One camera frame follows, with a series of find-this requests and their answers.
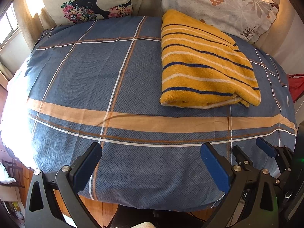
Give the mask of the blue plaid bed sheet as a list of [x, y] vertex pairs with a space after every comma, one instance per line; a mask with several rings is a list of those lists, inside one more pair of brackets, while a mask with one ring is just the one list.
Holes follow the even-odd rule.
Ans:
[[27, 167], [49, 173], [93, 143], [103, 155], [81, 194], [136, 208], [194, 211], [221, 192], [200, 157], [210, 143], [234, 163], [239, 146], [257, 169], [279, 169], [258, 137], [294, 149], [287, 75], [273, 57], [227, 34], [253, 66], [258, 106], [163, 106], [159, 17], [121, 17], [43, 33], [8, 83], [2, 141]]

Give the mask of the red cloth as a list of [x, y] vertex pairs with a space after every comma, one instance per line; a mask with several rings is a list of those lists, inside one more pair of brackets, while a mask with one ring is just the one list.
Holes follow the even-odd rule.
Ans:
[[304, 74], [287, 75], [289, 92], [295, 103], [304, 93]]

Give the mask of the leaf print pillow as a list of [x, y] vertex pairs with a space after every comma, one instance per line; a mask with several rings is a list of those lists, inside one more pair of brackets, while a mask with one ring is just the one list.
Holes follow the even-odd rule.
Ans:
[[253, 44], [277, 18], [273, 0], [161, 0], [163, 11], [174, 9]]

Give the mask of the dark wooden chair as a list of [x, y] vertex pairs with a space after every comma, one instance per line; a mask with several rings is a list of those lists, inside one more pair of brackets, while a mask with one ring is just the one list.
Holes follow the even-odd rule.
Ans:
[[22, 167], [15, 162], [1, 160], [1, 186], [25, 188], [20, 183], [22, 174]]

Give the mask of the yellow striped knit sweater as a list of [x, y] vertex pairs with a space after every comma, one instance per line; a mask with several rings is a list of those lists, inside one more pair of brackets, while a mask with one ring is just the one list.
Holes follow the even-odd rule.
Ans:
[[163, 106], [212, 109], [261, 102], [253, 66], [235, 40], [176, 10], [162, 18], [161, 61]]

